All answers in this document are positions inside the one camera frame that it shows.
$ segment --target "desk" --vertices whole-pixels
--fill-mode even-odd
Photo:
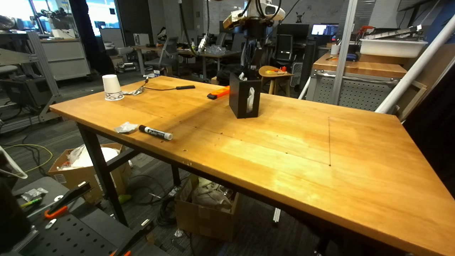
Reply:
[[[136,51],[136,55],[138,55],[141,73],[145,73],[142,54],[144,52],[151,52],[151,51],[155,51],[155,52],[161,54],[162,48],[161,46],[144,46],[144,45],[139,45],[139,46],[135,46],[135,51]],[[195,54],[193,54],[190,49],[178,48],[178,54],[182,55],[182,56],[202,56],[202,75],[203,75],[203,78],[208,78],[208,68],[206,68],[206,59],[208,58],[209,59],[210,58],[216,59],[216,71],[219,71],[220,66],[222,66],[222,58],[237,55],[239,52],[237,51],[225,51],[225,52],[220,52],[220,54],[212,54],[212,52],[198,52],[198,51],[195,51]]]
[[[215,58],[216,59],[216,72],[222,68],[222,58],[227,58],[232,55],[237,55],[239,52],[236,51],[225,51],[225,52],[219,52],[219,54],[213,54],[213,52],[198,52],[195,51],[196,56],[202,56],[202,75],[203,78],[208,78],[208,66],[206,66],[206,59],[209,58]],[[193,52],[190,49],[179,49],[179,55],[183,56],[192,56]]]
[[[181,83],[189,81],[149,81]],[[97,135],[402,250],[455,254],[455,201],[395,116],[263,93],[259,118],[236,119],[227,98],[206,99],[216,85],[190,83],[196,88],[114,102],[99,92],[51,106],[78,123],[118,219],[107,170],[127,159],[107,165]],[[115,133],[125,120],[172,132],[173,140]]]
[[[324,54],[314,64],[313,69],[337,71],[338,56]],[[388,62],[367,62],[367,61],[345,61],[345,73],[368,75],[368,76],[387,76],[400,79],[407,73],[407,69],[398,64]]]
[[[307,82],[309,89],[301,89],[299,98],[303,98],[307,92],[306,98],[311,101],[374,110],[407,72],[398,64],[347,61],[341,89],[334,99],[334,71],[337,65],[337,56],[330,56],[330,54],[320,56],[313,64],[313,75]]]

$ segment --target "computer monitor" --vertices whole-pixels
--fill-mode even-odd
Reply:
[[[311,35],[326,35],[326,37],[333,37],[338,31],[338,24],[337,22],[316,22],[311,27]]]
[[[290,34],[294,41],[306,41],[310,31],[310,24],[280,24],[277,34]]]

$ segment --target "table leg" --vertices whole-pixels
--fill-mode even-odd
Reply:
[[[286,95],[290,96],[290,81],[291,78],[287,78],[287,85],[286,85]]]
[[[118,194],[114,186],[114,182],[111,179],[111,167],[107,165],[102,150],[101,150],[101,145],[98,140],[98,136],[94,130],[91,130],[90,128],[78,123],[82,140],[87,146],[88,155],[94,163],[97,176],[99,179],[101,187],[105,192],[112,209],[114,209],[114,216],[117,220],[119,220],[121,223],[124,223],[125,226],[128,226],[127,217],[124,214],[122,206],[118,201]]]
[[[208,66],[205,64],[206,64],[206,59],[205,56],[202,56],[202,75],[203,78],[208,78]]]
[[[141,51],[141,49],[136,49],[136,55],[138,55],[138,65],[139,65],[141,75],[145,75],[142,51]]]
[[[216,75],[218,75],[220,68],[222,68],[222,58],[216,58]]]
[[[274,79],[270,79],[269,93],[274,93]]]
[[[179,187],[182,184],[181,174],[179,174],[179,167],[176,165],[172,165],[172,163],[171,163],[171,167],[172,167],[173,186]]]

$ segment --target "black metal table frame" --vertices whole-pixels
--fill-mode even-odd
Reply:
[[[101,132],[101,130],[97,130],[94,128],[90,128],[84,123],[77,123],[78,125],[78,129],[81,132],[81,136],[82,136],[82,140],[87,146],[87,150],[90,153],[90,157],[92,159],[92,163],[94,163],[94,167],[95,167],[95,172],[98,174],[98,179],[99,179],[99,183],[102,186],[102,190],[105,192],[105,196],[107,199],[109,200],[112,209],[114,209],[114,216],[118,221],[124,223],[125,226],[128,226],[128,221],[127,221],[127,217],[124,214],[124,210],[119,204],[119,200],[118,200],[118,194],[117,194],[117,190],[115,190],[115,186],[114,186],[114,182],[111,179],[111,174],[109,172],[114,170],[115,167],[118,167],[119,165],[125,163],[128,159],[134,157],[135,155],[138,153],[146,153],[149,156],[154,156],[156,159],[161,159],[163,162],[168,162],[171,163],[172,166],[172,177],[173,177],[173,184],[176,187],[181,186],[181,176],[179,176],[179,167],[181,169],[185,169],[188,172],[192,172],[198,176],[203,176],[206,179],[210,179],[216,183],[220,183],[220,184],[225,184],[226,187],[230,187],[230,189],[235,189],[243,194],[247,194],[247,196],[252,196],[260,201],[264,201],[267,204],[272,204],[272,206],[276,206],[276,207],[280,207],[281,210],[286,210],[290,216],[294,216],[297,217],[299,220],[303,220],[306,226],[309,226],[313,231],[316,231],[321,240],[320,243],[317,244],[317,247],[321,246],[321,243],[328,243],[327,238],[333,238],[333,237],[341,237],[341,243],[345,243],[345,238],[353,238],[353,236],[355,236],[355,238],[361,238],[364,243],[367,244],[372,244],[372,246],[387,246],[390,247],[388,244],[382,243],[382,241],[378,241],[378,240],[374,240],[371,237],[367,237],[361,233],[357,233],[357,231],[353,231],[353,230],[348,230],[337,223],[331,223],[328,220],[324,220],[318,216],[314,216],[314,214],[310,214],[310,213],[306,213],[306,211],[301,211],[287,203],[283,203],[280,200],[276,200],[276,199],[272,199],[266,194],[262,194],[259,192],[254,192],[252,189],[247,189],[247,187],[243,187],[243,186],[239,186],[233,182],[227,182],[225,179],[220,179],[212,173],[208,173],[208,172],[202,172],[196,167],[192,167],[192,166],[188,166],[188,165],[183,165],[181,162],[176,162],[173,159],[169,159],[166,156],[162,156],[156,152],[152,152],[152,150],[146,150],[144,147],[139,147],[136,145],[132,145],[124,139],[121,139],[119,136],[112,136],[109,133],[105,133],[105,132]],[[118,143],[122,143],[127,146],[125,150],[122,150],[117,157],[105,162],[104,156],[102,156],[102,150],[101,150],[101,143],[99,143],[99,139],[98,139],[98,135],[104,136],[104,137],[108,137],[108,139],[112,139]]]

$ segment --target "wooden table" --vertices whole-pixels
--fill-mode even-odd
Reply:
[[[330,54],[321,55],[314,64],[313,69],[337,71],[338,56]],[[367,61],[345,61],[345,73],[360,73],[368,76],[385,76],[400,79],[407,73],[407,69],[398,64],[388,62],[367,62]]]
[[[107,165],[97,135],[407,251],[455,254],[455,201],[394,115],[262,93],[259,118],[236,119],[227,98],[206,98],[216,85],[149,81],[182,83],[196,88],[115,102],[98,92],[51,106],[78,123],[119,220],[107,170],[127,159]],[[172,132],[173,140],[117,133],[125,120]]]

